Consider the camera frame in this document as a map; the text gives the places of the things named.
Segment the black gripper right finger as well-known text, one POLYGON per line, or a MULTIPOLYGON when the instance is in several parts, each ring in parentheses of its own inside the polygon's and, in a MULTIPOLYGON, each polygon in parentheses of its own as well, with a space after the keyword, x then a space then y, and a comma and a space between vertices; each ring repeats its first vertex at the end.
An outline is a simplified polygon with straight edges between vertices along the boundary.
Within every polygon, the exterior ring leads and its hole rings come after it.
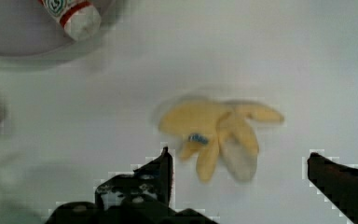
POLYGON ((308 180, 353 224, 358 224, 358 169, 312 152, 308 180))

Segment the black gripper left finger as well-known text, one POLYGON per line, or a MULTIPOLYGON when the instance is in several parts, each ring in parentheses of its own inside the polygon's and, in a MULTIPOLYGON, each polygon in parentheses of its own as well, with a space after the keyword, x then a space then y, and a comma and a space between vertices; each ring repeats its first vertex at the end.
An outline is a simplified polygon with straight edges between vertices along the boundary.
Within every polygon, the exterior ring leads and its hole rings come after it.
POLYGON ((107 210, 127 199, 148 196, 169 204, 172 196, 173 161, 169 148, 131 174, 115 175, 99 185, 94 193, 96 205, 107 210))

